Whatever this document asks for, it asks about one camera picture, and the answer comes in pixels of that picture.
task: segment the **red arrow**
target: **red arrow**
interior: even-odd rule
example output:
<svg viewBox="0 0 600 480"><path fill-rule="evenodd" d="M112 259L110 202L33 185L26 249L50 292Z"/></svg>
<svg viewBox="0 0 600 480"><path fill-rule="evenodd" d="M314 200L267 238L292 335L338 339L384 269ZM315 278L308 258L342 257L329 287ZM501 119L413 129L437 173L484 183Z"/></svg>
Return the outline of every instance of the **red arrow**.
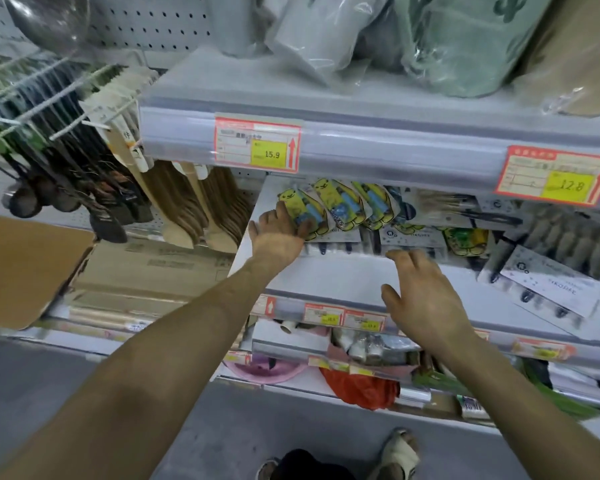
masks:
<svg viewBox="0 0 600 480"><path fill-rule="evenodd" d="M289 167L294 168L294 153L296 152L296 140L295 138L289 143Z"/></svg>
<svg viewBox="0 0 600 480"><path fill-rule="evenodd" d="M600 190L600 175L596 178L596 184L593 186L593 190L591 191L590 195L589 195L589 200L587 201L587 203L593 203L595 200L595 197L597 195L597 193Z"/></svg>

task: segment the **hand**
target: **hand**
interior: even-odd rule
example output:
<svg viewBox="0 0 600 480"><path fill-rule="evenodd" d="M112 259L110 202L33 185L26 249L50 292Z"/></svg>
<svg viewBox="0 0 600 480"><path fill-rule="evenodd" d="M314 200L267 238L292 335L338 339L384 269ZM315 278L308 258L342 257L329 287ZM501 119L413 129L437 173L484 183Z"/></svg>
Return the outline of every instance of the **hand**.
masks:
<svg viewBox="0 0 600 480"><path fill-rule="evenodd" d="M424 350L443 358L477 337L460 297L439 266L421 250L389 251L398 270L400 295L382 286L382 299L393 321Z"/></svg>
<svg viewBox="0 0 600 480"><path fill-rule="evenodd" d="M312 220L305 220L298 229L287 211L284 202L278 202L275 210L260 216L260 229L249 222L249 236L253 257L278 266L278 272L289 266L300 256L304 239L312 228Z"/></svg>

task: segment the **metal ladle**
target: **metal ladle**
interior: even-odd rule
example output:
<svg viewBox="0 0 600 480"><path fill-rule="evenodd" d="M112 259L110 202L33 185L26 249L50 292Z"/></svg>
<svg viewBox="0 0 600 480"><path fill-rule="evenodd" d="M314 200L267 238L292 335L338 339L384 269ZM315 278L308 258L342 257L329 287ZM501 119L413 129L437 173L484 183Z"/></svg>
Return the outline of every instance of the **metal ladle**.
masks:
<svg viewBox="0 0 600 480"><path fill-rule="evenodd" d="M45 50L67 57L87 38L89 0L4 0L13 23Z"/></svg>

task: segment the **person's right hand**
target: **person's right hand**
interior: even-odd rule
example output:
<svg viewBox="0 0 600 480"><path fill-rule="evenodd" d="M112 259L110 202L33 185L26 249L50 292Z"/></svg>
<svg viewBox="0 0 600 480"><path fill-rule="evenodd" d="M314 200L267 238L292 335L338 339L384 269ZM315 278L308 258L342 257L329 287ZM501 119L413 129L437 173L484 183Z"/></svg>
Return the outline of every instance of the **person's right hand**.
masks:
<svg viewBox="0 0 600 480"><path fill-rule="evenodd" d="M386 256L398 270L400 295L383 285L382 299L408 338L442 358L476 337L460 297L423 251L389 251Z"/></svg>

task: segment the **person's left hand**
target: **person's left hand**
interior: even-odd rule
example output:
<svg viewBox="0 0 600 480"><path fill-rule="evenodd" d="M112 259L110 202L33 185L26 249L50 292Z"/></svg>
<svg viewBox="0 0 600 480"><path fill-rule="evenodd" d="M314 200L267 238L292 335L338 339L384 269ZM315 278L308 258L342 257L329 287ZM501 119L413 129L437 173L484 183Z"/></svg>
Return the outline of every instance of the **person's left hand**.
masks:
<svg viewBox="0 0 600 480"><path fill-rule="evenodd" d="M282 271L300 256L304 239L312 228L312 220L305 220L298 229L284 202L278 202L275 210L265 212L258 221L249 222L249 236L253 257L262 258L279 266Z"/></svg>

